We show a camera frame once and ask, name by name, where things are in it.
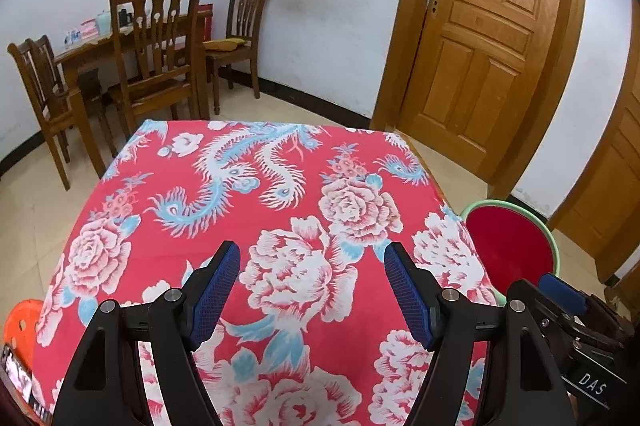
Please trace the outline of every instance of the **red floral tablecloth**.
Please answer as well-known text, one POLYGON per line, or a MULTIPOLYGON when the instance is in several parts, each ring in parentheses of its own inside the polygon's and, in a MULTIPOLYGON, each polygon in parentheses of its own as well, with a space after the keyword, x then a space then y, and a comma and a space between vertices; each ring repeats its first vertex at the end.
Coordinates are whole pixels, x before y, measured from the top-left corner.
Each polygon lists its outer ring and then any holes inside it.
MULTIPOLYGON (((281 123, 147 120, 84 206, 36 327, 34 392, 53 410, 98 303, 153 301, 235 241, 241 274, 194 353, 223 423, 403 424, 430 355, 386 280, 401 241, 443 287, 494 303, 460 219, 397 135, 281 123)), ((484 365, 477 348, 459 424, 484 365)), ((148 344, 145 390, 169 424, 148 344)))

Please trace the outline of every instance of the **tile floor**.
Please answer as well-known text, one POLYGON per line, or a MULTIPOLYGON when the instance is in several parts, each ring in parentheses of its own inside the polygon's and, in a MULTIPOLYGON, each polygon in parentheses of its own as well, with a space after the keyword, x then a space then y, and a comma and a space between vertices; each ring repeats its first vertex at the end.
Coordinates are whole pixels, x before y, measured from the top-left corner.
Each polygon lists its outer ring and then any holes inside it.
MULTIPOLYGON (((221 91, 222 112, 216 119, 337 125, 269 95, 263 94, 260 100, 255 100, 251 90, 242 86, 221 91)), ((186 107, 180 110, 186 114, 186 107)), ((152 117, 169 117, 166 112, 152 117)), ((113 110, 110 120, 116 146, 120 147, 124 138, 119 133, 113 110)), ((99 132, 96 136, 107 161, 108 149, 100 142, 99 132)), ((46 145, 31 152, 0 180, 0 332, 16 303, 26 298, 44 298, 66 238, 98 181, 77 131, 69 132, 69 141, 71 163, 66 167, 71 190, 68 192, 60 182, 46 145)), ((454 211, 460 213, 469 203, 486 197, 484 182, 436 151, 415 141, 414 144, 454 211)), ((562 278, 578 289, 604 298, 593 259, 562 233, 555 231, 554 235, 562 256, 562 278)))

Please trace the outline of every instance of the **table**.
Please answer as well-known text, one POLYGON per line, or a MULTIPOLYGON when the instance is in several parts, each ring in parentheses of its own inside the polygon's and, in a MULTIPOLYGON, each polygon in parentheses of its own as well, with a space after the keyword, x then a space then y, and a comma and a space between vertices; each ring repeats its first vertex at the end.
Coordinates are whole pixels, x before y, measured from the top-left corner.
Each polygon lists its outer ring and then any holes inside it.
MULTIPOLYGON (((464 224, 400 136, 147 120, 82 209, 47 291, 33 359, 47 407, 100 301, 153 301, 225 239, 241 274, 194 353, 225 424, 404 423, 430 355, 386 280, 390 241, 443 287, 495 303, 464 224)), ((156 424, 169 424, 145 343, 141 359, 156 424)), ((477 345, 460 424, 483 367, 477 345)))
MULTIPOLYGON (((196 18, 196 34, 204 34, 205 19, 212 16, 211 10, 198 11, 196 18)), ((186 29, 186 15, 178 18, 177 35, 184 36, 186 29)), ((133 32, 123 34, 120 39, 123 50, 134 49, 133 32)), ((84 148, 89 155, 91 163, 94 165, 98 177, 104 174, 105 167, 102 156, 95 143, 95 136, 89 125, 89 118, 86 114, 82 94, 78 87, 78 72, 83 68, 88 68, 105 60, 113 59, 113 40, 111 34, 98 36, 89 41, 83 41, 79 45, 74 45, 63 53, 55 57, 55 65, 61 65, 65 75, 65 82, 68 87, 68 99, 71 108, 76 116, 76 125, 80 131, 84 148)), ((206 59, 204 56, 204 47, 198 42, 198 51, 196 53, 196 85, 198 92, 198 108, 200 117, 209 119, 209 101, 206 92, 207 71, 206 59)))

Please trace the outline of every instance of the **metal pivot bolt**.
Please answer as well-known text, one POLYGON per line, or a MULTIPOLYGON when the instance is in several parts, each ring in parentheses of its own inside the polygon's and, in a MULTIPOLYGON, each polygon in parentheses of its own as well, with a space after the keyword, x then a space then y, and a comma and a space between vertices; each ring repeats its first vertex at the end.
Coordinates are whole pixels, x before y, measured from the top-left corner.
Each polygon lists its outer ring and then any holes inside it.
POLYGON ((445 289, 442 291, 442 297, 447 301, 456 301, 460 298, 460 293, 455 289, 445 289))
POLYGON ((113 300, 103 301, 100 305, 100 310, 104 313, 109 313, 116 308, 116 304, 113 300))
POLYGON ((524 303, 522 303, 520 300, 511 300, 509 302, 509 307, 511 307, 511 309, 516 312, 524 312, 524 310, 526 309, 524 303))
POLYGON ((180 289, 169 289, 164 293, 164 299, 167 301, 178 301, 182 296, 182 291, 180 289))

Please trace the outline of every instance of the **orange stool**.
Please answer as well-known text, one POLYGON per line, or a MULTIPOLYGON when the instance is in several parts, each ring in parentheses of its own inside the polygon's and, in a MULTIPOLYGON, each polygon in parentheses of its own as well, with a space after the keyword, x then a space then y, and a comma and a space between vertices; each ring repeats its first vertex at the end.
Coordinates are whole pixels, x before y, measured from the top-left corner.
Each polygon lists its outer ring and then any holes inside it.
POLYGON ((4 343, 9 343, 20 361, 31 370, 36 323, 40 317, 42 300, 24 300, 9 313, 4 323, 4 343))

